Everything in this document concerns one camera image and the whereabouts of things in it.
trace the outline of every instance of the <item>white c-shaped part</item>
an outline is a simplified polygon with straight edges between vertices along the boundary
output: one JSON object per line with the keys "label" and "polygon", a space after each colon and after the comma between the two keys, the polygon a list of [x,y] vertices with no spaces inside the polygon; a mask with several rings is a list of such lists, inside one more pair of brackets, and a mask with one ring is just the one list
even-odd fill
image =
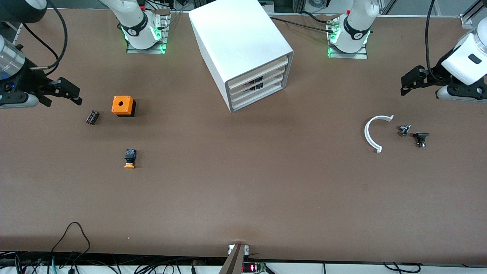
{"label": "white c-shaped part", "polygon": [[376,116],[372,119],[370,119],[367,124],[365,125],[365,129],[364,129],[364,134],[365,134],[365,138],[367,139],[367,142],[369,142],[369,144],[377,149],[377,153],[381,153],[382,152],[382,147],[379,146],[376,142],[374,142],[374,140],[372,140],[372,137],[370,137],[370,133],[369,133],[369,126],[370,126],[370,123],[372,123],[373,120],[386,120],[387,122],[390,122],[392,119],[394,118],[394,115],[391,115],[390,117],[389,116],[385,116],[385,115],[379,115],[379,116]]}

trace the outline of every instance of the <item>orange push button box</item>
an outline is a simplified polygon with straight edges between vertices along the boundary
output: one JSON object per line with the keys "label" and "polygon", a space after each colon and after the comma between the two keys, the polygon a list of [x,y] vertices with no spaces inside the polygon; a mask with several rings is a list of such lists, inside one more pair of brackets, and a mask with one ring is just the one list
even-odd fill
{"label": "orange push button box", "polygon": [[118,117],[135,116],[135,100],[128,95],[117,95],[113,97],[112,112]]}

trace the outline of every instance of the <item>black terminal block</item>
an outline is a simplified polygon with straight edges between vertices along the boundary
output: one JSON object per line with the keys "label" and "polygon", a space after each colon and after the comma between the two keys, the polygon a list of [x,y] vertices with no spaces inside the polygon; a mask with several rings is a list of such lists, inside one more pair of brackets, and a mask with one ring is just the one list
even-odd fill
{"label": "black terminal block", "polygon": [[420,133],[420,132],[413,134],[413,136],[416,137],[416,139],[418,140],[418,142],[416,143],[417,146],[425,147],[426,146],[425,138],[428,137],[429,135],[430,135],[429,133]]}
{"label": "black terminal block", "polygon": [[125,168],[135,168],[135,159],[137,158],[137,151],[133,148],[127,149],[125,152]]}
{"label": "black terminal block", "polygon": [[100,116],[100,112],[93,110],[90,113],[90,116],[88,116],[88,119],[86,119],[86,123],[90,125],[94,125],[96,123],[96,120],[98,119],[98,116]]}

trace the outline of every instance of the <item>white rectangular container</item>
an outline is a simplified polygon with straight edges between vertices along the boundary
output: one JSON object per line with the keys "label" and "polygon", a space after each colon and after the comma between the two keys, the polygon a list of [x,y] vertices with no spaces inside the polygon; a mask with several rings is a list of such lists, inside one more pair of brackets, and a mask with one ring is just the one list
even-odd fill
{"label": "white rectangular container", "polygon": [[189,19],[230,112],[286,86],[294,51],[257,0],[216,0]]}

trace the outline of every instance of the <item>table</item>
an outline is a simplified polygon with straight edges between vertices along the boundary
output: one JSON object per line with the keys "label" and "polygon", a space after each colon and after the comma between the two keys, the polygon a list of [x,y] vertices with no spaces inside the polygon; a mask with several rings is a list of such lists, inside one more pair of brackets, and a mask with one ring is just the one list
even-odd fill
{"label": "table", "polygon": [[[276,22],[295,50],[287,87],[231,114],[187,14],[166,54],[133,55],[110,11],[62,13],[69,46],[52,77],[78,85],[83,104],[0,113],[2,249],[50,250],[76,220],[91,252],[225,256],[243,242],[268,259],[487,263],[486,107],[434,87],[399,93],[425,65],[424,18],[377,18],[368,60],[328,59],[323,33]],[[61,49],[52,11],[32,29]],[[432,19],[432,64],[464,32]],[[52,63],[28,33],[19,42]],[[135,98],[135,118],[110,113],[116,95]],[[371,126],[380,154],[363,135],[376,115],[394,115]],[[429,132],[427,147],[397,135],[402,124]],[[72,229],[59,251],[85,248]]]}

